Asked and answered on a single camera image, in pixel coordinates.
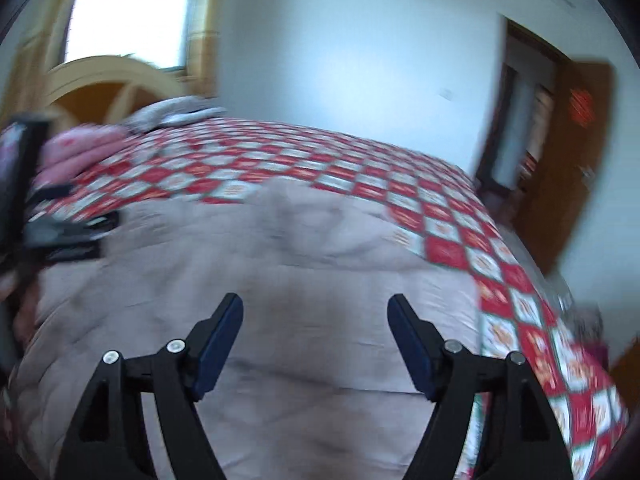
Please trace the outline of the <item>pink folded quilt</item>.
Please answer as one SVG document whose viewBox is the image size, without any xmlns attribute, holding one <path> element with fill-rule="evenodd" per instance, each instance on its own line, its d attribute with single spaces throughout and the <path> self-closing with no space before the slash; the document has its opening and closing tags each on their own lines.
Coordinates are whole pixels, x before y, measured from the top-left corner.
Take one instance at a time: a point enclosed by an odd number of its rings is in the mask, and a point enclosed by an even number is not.
<svg viewBox="0 0 640 480">
<path fill-rule="evenodd" d="M 54 136 L 43 145 L 35 186 L 68 183 L 85 169 L 126 148 L 127 128 L 118 125 L 80 125 Z"/>
</svg>

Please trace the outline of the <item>brown wooden door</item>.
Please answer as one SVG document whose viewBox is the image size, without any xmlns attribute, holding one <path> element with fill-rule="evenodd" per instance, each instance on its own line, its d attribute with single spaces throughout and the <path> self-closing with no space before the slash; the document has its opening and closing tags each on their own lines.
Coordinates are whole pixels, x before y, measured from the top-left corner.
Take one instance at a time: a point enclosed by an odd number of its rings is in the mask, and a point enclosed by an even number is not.
<svg viewBox="0 0 640 480">
<path fill-rule="evenodd" d="M 540 159 L 513 218 L 516 235 L 547 275 L 559 263 L 590 199 L 610 126 L 614 67 L 605 61 L 564 64 L 558 71 L 554 105 Z M 587 89 L 596 119 L 582 128 L 570 118 L 570 90 Z"/>
</svg>

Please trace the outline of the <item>red checkered cartoon bedspread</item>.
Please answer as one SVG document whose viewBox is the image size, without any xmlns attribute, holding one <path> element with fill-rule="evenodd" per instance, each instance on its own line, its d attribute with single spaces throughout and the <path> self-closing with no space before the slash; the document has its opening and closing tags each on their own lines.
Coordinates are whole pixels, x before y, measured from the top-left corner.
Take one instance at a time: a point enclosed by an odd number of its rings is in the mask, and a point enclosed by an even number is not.
<svg viewBox="0 0 640 480">
<path fill-rule="evenodd" d="M 43 211 L 84 220 L 116 209 L 124 220 L 126 207 L 145 200 L 236 205 L 272 179 L 379 204 L 412 252 L 469 274 L 480 292 L 480 320 L 478 347 L 466 348 L 490 358 L 523 353 L 562 432 L 572 477 L 605 473 L 628 425 L 620 395 L 538 295 L 457 166 L 343 133 L 217 118 L 133 136 Z M 41 284 L 20 315 L 25 352 L 40 296 Z"/>
</svg>

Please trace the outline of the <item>yellow patterned curtain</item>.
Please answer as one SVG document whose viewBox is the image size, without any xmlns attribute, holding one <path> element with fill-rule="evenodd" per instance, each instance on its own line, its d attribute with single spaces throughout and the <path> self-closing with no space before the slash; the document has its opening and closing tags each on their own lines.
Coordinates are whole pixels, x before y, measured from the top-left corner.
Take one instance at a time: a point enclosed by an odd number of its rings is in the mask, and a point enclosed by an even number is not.
<svg viewBox="0 0 640 480">
<path fill-rule="evenodd" d="M 206 98 L 218 94 L 219 11 L 219 0 L 194 0 L 186 40 L 186 82 L 192 93 Z"/>
</svg>

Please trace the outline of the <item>cream and brown headboard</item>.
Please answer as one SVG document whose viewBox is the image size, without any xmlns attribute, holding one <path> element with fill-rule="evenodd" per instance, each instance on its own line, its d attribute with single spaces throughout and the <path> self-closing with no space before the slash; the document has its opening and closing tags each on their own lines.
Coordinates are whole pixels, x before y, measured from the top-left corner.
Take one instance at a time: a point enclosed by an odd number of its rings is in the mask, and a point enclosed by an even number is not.
<svg viewBox="0 0 640 480">
<path fill-rule="evenodd" d="M 186 86 L 135 58 L 101 55 L 56 66 L 44 81 L 41 106 L 67 125 L 116 124 L 142 107 L 186 94 Z"/>
</svg>

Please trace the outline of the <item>window with metal frame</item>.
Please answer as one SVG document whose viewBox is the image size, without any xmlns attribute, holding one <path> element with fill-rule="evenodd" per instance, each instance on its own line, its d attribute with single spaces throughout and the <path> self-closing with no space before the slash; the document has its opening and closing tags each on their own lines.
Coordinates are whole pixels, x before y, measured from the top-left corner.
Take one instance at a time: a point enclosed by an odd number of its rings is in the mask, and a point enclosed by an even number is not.
<svg viewBox="0 0 640 480">
<path fill-rule="evenodd" d="M 113 55 L 182 70 L 192 6 L 193 0 L 74 0 L 62 61 Z"/>
</svg>

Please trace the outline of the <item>grey striped pillow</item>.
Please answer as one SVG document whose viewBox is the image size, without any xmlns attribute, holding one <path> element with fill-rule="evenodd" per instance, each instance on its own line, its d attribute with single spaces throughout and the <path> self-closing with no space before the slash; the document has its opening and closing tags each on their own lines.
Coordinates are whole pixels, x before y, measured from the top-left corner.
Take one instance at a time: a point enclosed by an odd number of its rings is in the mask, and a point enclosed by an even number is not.
<svg viewBox="0 0 640 480">
<path fill-rule="evenodd" d="M 148 133 L 158 128 L 180 127 L 209 118 L 222 117 L 227 110 L 215 99 L 200 96 L 179 96 L 161 100 L 140 108 L 120 124 L 135 134 Z"/>
</svg>

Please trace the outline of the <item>beige quilted down jacket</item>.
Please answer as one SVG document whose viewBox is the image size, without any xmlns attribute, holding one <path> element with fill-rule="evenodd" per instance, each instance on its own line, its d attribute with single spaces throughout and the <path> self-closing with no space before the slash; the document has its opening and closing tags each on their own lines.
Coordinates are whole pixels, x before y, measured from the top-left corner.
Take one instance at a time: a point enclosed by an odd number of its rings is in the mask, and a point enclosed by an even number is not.
<svg viewBox="0 0 640 480">
<path fill-rule="evenodd" d="M 433 408 L 388 326 L 391 296 L 478 347 L 469 274 L 412 252 L 381 205 L 288 179 L 236 205 L 129 205 L 105 245 L 100 260 L 43 272 L 35 333 L 10 382 L 17 434 L 43 479 L 101 356 L 155 352 L 229 292 L 244 320 L 198 414 L 230 479 L 404 474 Z"/>
</svg>

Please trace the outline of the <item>red double happiness decoration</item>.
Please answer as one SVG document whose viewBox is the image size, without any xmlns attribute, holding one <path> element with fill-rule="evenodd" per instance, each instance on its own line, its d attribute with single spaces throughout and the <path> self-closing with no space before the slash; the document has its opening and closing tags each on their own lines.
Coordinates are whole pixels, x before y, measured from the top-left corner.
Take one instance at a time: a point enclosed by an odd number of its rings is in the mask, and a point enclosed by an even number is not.
<svg viewBox="0 0 640 480">
<path fill-rule="evenodd" d="M 593 97 L 587 89 L 570 90 L 570 118 L 582 128 L 588 128 L 596 119 Z"/>
</svg>

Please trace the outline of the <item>grey clothes pile on floor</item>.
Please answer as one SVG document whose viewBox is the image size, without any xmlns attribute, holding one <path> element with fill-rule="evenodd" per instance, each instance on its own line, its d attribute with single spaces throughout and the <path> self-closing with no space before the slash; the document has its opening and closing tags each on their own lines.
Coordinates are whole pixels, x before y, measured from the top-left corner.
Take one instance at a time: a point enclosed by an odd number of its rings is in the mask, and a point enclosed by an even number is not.
<svg viewBox="0 0 640 480">
<path fill-rule="evenodd" d="M 604 322 L 597 304 L 578 304 L 575 308 L 574 325 L 576 338 L 583 344 L 602 344 L 604 341 Z"/>
</svg>

